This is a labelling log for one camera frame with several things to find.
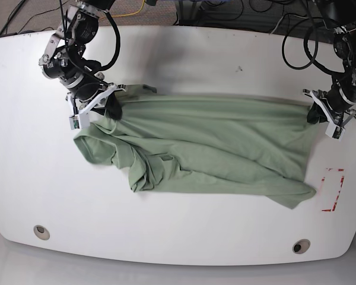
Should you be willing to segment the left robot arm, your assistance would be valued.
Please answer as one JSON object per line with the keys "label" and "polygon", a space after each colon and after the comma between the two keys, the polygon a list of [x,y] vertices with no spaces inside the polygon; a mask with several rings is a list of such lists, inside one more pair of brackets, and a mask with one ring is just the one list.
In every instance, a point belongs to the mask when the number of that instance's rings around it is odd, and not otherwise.
{"label": "left robot arm", "polygon": [[[302,68],[314,65],[332,78],[330,90],[319,92],[320,102],[311,106],[307,122],[315,125],[333,121],[340,127],[344,123],[344,114],[351,114],[351,108],[356,104],[356,1],[316,1],[320,20],[311,15],[305,1],[300,1],[300,4],[306,11],[307,21],[311,23],[303,38],[309,62]],[[322,27],[333,30],[333,50],[342,61],[343,72],[333,71],[316,59],[318,31]]]}

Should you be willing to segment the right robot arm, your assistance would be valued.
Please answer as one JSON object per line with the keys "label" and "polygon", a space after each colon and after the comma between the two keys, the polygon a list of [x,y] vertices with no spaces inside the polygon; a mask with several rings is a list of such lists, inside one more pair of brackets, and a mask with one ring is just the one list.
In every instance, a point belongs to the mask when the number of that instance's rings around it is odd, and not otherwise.
{"label": "right robot arm", "polygon": [[[111,68],[120,54],[120,33],[110,8],[113,1],[77,1],[67,9],[59,6],[61,23],[51,35],[39,66],[45,77],[59,79],[68,90],[66,97],[72,110],[73,127],[80,127],[78,115],[83,111],[122,117],[122,107],[115,94],[120,91],[104,80],[103,72]],[[108,64],[84,58],[86,45],[96,36],[99,13],[104,13],[115,33],[115,51]]]}

